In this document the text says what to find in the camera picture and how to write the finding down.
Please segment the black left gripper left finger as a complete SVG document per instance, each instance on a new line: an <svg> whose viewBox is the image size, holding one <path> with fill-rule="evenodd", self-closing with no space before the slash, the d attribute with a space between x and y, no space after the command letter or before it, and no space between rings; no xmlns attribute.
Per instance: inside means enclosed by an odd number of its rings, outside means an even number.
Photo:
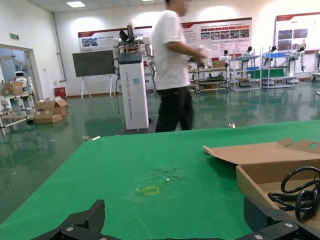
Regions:
<svg viewBox="0 0 320 240"><path fill-rule="evenodd" d="M106 218L105 201L98 199L86 211L70 214L57 228L35 240L107 240L102 234Z"/></svg>

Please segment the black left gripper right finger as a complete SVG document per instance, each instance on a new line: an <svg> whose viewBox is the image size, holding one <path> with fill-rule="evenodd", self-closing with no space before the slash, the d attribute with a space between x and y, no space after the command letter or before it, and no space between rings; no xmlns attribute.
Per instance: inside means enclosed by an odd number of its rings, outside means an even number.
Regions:
<svg viewBox="0 0 320 240"><path fill-rule="evenodd" d="M320 231L305 225L285 211L266 207L252 197L243 200L243 215L252 233L240 240L318 240Z"/></svg>

